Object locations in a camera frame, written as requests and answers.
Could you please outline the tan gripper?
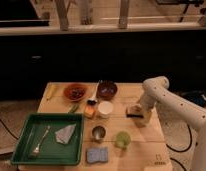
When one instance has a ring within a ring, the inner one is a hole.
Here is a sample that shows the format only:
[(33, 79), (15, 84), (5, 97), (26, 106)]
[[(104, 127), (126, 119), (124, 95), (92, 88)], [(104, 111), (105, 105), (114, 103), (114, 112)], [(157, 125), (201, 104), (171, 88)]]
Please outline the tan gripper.
[(133, 121), (137, 126), (145, 127), (151, 119), (152, 111), (141, 107), (139, 104), (134, 107), (134, 111), (135, 118), (133, 119)]

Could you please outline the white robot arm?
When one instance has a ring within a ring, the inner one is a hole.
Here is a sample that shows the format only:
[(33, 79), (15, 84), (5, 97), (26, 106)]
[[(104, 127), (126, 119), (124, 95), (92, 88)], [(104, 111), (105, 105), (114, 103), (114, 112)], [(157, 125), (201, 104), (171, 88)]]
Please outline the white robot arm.
[(191, 171), (206, 171), (206, 109), (168, 90), (169, 80), (165, 76), (146, 79), (142, 83), (143, 94), (138, 105), (145, 122), (150, 120), (151, 110), (160, 102), (176, 112), (197, 133)]

